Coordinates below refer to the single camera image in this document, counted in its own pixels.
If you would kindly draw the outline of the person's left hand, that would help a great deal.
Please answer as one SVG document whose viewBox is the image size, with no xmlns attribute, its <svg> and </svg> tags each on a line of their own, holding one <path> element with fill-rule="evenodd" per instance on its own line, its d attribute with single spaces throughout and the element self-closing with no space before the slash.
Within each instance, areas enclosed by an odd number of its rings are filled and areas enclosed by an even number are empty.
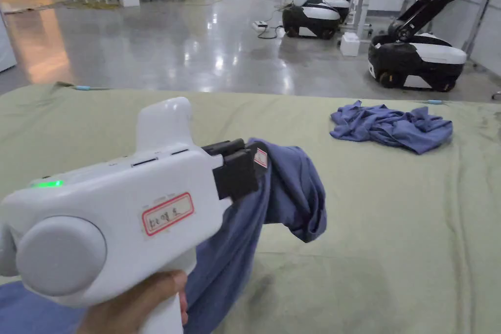
<svg viewBox="0 0 501 334">
<path fill-rule="evenodd" d="M 136 334 L 151 312 L 176 294 L 182 324 L 186 325 L 186 283 L 187 274 L 182 270 L 156 273 L 120 296 L 90 308 L 76 333 Z"/>
</svg>

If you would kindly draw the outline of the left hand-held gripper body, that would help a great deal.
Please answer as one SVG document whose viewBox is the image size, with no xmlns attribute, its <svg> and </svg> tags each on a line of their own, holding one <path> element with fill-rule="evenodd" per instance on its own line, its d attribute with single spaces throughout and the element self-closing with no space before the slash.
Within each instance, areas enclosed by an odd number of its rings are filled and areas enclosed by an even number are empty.
<svg viewBox="0 0 501 334">
<path fill-rule="evenodd" d="M 155 273 L 196 266 L 196 247 L 246 193 L 246 154 L 193 142 L 187 98 L 143 108 L 136 151 L 37 179 L 1 202 L 0 273 L 68 307 L 108 301 Z"/>
</svg>

